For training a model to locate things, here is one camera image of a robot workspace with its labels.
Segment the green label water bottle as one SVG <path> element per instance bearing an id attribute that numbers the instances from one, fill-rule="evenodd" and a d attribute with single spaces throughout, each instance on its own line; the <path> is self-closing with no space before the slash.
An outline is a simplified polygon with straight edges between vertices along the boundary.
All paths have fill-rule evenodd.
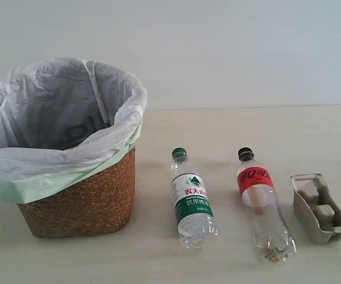
<path id="1" fill-rule="evenodd" d="M 182 147 L 172 151 L 170 188 L 180 242 L 187 249 L 203 248 L 218 235 L 202 177 Z"/>

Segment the red label cola bottle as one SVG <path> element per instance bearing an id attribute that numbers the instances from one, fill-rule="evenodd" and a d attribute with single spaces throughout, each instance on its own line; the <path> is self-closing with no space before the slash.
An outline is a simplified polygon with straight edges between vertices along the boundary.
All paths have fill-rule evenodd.
<path id="1" fill-rule="evenodd" d="M 237 184 L 248 210 L 252 246 L 259 261 L 284 264 L 297 254 L 295 240 L 282 216 L 268 169 L 255 160 L 253 151 L 238 151 Z"/>

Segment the grey cardboard pulp tray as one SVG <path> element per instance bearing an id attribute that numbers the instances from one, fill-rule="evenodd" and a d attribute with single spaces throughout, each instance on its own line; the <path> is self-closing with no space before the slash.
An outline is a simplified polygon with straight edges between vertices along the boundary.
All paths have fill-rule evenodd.
<path id="1" fill-rule="evenodd" d="M 294 214 L 310 241 L 324 245 L 341 240 L 341 209 L 319 173 L 292 175 Z"/>

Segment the brown woven wicker trash basket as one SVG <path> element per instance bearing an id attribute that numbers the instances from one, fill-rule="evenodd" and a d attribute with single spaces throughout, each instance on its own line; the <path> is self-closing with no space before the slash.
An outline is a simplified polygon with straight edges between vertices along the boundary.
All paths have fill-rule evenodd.
<path id="1" fill-rule="evenodd" d="M 19 204 L 37 238 L 111 234 L 130 219 L 136 187 L 135 150 L 115 165 L 39 201 Z"/>

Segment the white plastic trash bag liner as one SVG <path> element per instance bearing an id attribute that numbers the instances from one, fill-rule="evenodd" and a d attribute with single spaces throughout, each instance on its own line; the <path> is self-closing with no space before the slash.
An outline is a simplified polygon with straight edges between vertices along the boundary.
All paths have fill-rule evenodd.
<path id="1" fill-rule="evenodd" d="M 12 69 L 0 79 L 0 201 L 38 201 L 117 164 L 146 106 L 137 77 L 96 60 Z"/>

